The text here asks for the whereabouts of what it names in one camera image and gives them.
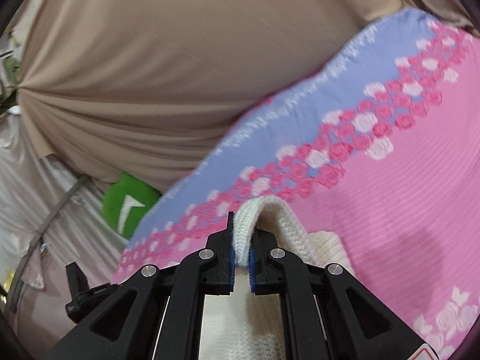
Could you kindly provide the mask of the beige curtain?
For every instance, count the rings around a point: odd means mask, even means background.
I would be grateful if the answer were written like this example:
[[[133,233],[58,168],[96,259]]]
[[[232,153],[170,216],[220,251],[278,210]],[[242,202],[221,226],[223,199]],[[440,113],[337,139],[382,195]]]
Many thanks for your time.
[[[468,0],[43,0],[18,103],[39,157],[166,190],[262,97],[406,7],[479,32]]]

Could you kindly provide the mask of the silver satin curtain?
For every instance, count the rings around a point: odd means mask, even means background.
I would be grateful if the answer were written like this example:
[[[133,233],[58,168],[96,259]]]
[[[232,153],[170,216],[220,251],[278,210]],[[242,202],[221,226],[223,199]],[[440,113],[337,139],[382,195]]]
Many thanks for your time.
[[[90,178],[38,158],[20,116],[1,117],[1,312],[35,359],[74,326],[66,265],[92,287],[112,281],[125,239],[104,222],[102,198]]]

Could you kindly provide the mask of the green round pillow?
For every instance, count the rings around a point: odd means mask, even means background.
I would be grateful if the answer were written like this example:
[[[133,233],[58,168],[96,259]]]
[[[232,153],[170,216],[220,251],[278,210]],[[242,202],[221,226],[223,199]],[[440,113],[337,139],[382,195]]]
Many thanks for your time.
[[[161,193],[158,190],[124,173],[103,197],[103,219],[112,230],[128,240],[160,198]]]

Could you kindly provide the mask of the white knitted sweater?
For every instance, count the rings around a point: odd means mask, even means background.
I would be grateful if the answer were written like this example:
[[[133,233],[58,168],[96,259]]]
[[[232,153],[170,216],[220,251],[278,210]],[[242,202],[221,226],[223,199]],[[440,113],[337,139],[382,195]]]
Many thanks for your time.
[[[320,228],[307,232],[280,197],[247,200],[233,213],[233,293],[205,298],[199,357],[284,359],[280,301],[265,293],[270,250],[293,252],[317,267],[338,263],[349,273],[354,269],[339,235]]]

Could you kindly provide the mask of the pink floral bed quilt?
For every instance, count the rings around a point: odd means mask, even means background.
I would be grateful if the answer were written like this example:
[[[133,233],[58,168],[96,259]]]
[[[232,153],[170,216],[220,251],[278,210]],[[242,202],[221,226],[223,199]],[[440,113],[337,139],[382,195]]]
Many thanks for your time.
[[[336,234],[356,277],[450,359],[479,316],[479,39],[416,9],[247,112],[142,219],[115,282],[205,245],[245,201]]]

